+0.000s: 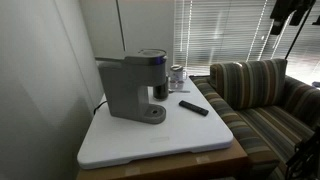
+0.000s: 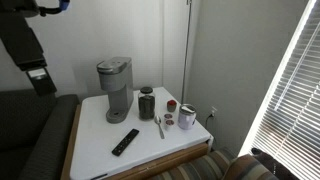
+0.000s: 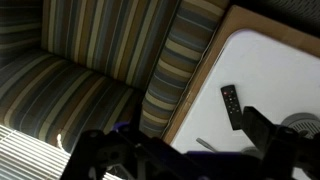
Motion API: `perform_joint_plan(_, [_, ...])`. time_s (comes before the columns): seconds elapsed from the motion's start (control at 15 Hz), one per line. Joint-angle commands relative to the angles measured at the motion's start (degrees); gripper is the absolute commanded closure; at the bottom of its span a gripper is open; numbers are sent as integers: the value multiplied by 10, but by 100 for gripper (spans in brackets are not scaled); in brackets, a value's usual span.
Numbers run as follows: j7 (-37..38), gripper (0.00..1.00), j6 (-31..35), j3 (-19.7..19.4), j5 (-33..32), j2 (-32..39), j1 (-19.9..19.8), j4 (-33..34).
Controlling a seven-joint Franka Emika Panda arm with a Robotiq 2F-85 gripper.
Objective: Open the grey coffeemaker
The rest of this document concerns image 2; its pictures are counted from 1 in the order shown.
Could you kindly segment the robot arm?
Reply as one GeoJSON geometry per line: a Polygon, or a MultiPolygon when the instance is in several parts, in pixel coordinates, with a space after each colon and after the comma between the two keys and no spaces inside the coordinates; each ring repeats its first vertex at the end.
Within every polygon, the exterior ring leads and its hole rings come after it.
{"type": "Polygon", "coordinates": [[[39,96],[57,91],[47,69],[47,63],[34,31],[26,19],[65,11],[70,0],[58,0],[58,6],[39,6],[36,0],[0,0],[0,38],[21,71],[25,71],[39,96]]]}

